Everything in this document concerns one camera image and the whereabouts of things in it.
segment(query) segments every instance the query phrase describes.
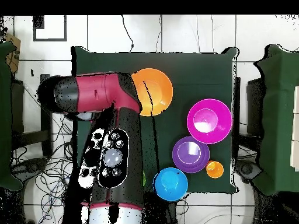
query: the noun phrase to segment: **green object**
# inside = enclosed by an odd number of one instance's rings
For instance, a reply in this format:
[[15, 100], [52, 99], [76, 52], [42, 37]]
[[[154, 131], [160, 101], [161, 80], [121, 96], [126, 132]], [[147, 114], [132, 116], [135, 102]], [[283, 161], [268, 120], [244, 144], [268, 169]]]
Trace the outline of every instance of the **green object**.
[[20, 180], [11, 175], [12, 154], [12, 106], [11, 106], [11, 70], [6, 64], [6, 56], [16, 47], [11, 42], [0, 44], [0, 187], [11, 191], [23, 188]]
[[[173, 85], [171, 105], [162, 114], [155, 116], [158, 140], [159, 168], [175, 167], [172, 148], [175, 143], [189, 136], [187, 114], [196, 102], [214, 98], [224, 102], [231, 110], [232, 99], [232, 59], [236, 48], [229, 48], [223, 54], [183, 54], [183, 53], [91, 53], [76, 47], [77, 74], [94, 72], [134, 72], [143, 68], [155, 68], [164, 72]], [[145, 190], [152, 190], [152, 181], [157, 174], [154, 135], [151, 117], [140, 117], [142, 136], [142, 156], [147, 177]], [[91, 124], [78, 123], [78, 160]], [[224, 174], [211, 179], [205, 170], [186, 173], [188, 192], [235, 193], [230, 183], [231, 136], [222, 142], [209, 145], [212, 160], [221, 162]]]
[[265, 195], [299, 192], [299, 172], [290, 166], [294, 89], [299, 85], [299, 53], [269, 45], [256, 63], [266, 85], [262, 125], [265, 131], [259, 164], [263, 172], [254, 180]]
[[146, 182], [147, 182], [147, 179], [145, 178], [145, 174], [144, 174], [144, 171], [143, 171], [143, 186], [145, 186]]

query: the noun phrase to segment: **table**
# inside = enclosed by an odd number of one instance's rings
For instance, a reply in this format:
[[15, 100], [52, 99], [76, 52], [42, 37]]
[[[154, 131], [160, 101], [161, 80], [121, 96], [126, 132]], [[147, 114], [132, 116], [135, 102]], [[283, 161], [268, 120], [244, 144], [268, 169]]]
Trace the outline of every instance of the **table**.
[[[155, 68], [164, 72], [173, 84], [171, 105], [162, 114], [155, 116], [160, 169], [175, 167], [172, 161], [172, 148], [181, 138], [189, 136], [186, 126], [187, 114], [196, 102], [214, 98], [224, 102], [231, 110], [232, 102], [232, 59], [236, 48], [228, 48], [222, 54], [184, 53], [114, 53], [97, 54], [81, 47], [72, 51], [73, 71], [78, 74], [95, 72], [128, 72]], [[78, 156], [82, 156], [84, 143], [90, 128], [89, 122], [78, 122]], [[141, 117], [143, 165], [147, 183], [151, 183], [157, 173], [154, 136], [151, 117]], [[210, 158], [221, 162], [224, 174], [218, 179], [210, 178], [205, 170], [186, 173], [191, 193], [235, 193], [230, 183], [231, 135], [222, 142], [209, 145]]]

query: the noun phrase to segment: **bowl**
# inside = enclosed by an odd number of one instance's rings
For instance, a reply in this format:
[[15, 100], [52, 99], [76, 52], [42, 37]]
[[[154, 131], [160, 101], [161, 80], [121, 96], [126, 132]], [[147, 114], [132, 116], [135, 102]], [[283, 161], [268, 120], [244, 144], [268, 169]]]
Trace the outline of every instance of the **bowl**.
[[213, 160], [207, 163], [206, 170], [207, 174], [213, 179], [220, 178], [224, 172], [223, 165], [220, 162], [215, 162]]
[[186, 175], [174, 167], [162, 169], [154, 177], [153, 184], [157, 195], [167, 201], [179, 200], [188, 189]]
[[209, 159], [208, 145], [197, 141], [192, 136], [178, 140], [172, 149], [172, 160], [175, 166], [186, 173], [197, 173], [203, 170]]
[[191, 136], [204, 144], [221, 142], [231, 127], [231, 111], [216, 99], [201, 100], [188, 113], [187, 128]]
[[158, 69], [146, 68], [132, 74], [141, 116], [155, 116], [165, 111], [171, 101], [173, 88], [169, 78]]

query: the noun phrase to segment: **floor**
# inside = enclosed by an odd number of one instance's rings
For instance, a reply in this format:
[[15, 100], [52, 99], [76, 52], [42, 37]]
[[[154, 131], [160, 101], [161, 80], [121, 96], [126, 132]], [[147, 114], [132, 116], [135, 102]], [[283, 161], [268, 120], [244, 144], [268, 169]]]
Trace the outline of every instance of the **floor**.
[[[124, 15], [124, 23], [134, 42], [132, 51], [221, 53], [227, 47], [240, 50], [237, 60], [237, 76], [241, 77], [240, 131], [246, 133], [247, 123], [247, 81], [260, 77], [253, 62], [261, 59], [268, 44], [280, 44], [288, 50], [298, 48], [298, 15]], [[5, 16], [8, 32], [21, 40], [19, 69], [16, 78], [22, 80], [28, 92], [36, 99], [36, 89], [40, 74], [70, 75], [70, 46], [83, 46], [97, 53], [128, 52], [131, 40], [124, 29], [121, 16], [67, 16], [67, 41], [33, 41], [33, 21], [31, 16]], [[63, 39], [64, 17], [45, 16], [44, 29], [36, 30], [38, 39]], [[40, 107], [25, 92], [25, 131], [40, 128]], [[70, 134], [58, 134], [61, 119], [53, 115], [54, 148], [70, 140]], [[72, 129], [72, 122], [64, 121]], [[30, 145], [23, 159], [41, 157], [40, 144]], [[62, 149], [53, 156], [52, 162], [63, 157]], [[61, 224], [63, 204], [57, 200], [51, 210], [45, 185], [54, 177], [44, 176], [31, 179], [25, 192], [25, 213], [28, 219], [41, 224]], [[189, 208], [180, 202], [177, 206], [179, 224], [251, 224], [254, 212], [253, 192], [250, 185], [242, 183], [234, 175], [238, 187], [235, 194], [191, 194], [186, 201]]]

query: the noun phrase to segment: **orange cup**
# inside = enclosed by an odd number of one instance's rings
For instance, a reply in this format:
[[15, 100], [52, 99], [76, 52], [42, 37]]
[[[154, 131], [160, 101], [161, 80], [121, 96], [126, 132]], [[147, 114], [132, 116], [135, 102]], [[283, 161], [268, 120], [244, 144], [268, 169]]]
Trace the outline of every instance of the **orange cup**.
[[157, 69], [141, 69], [132, 74], [139, 101], [141, 116], [158, 115], [165, 111], [172, 100], [172, 84], [169, 78]]
[[224, 169], [220, 162], [210, 160], [206, 166], [207, 174], [214, 179], [220, 178], [223, 175]]

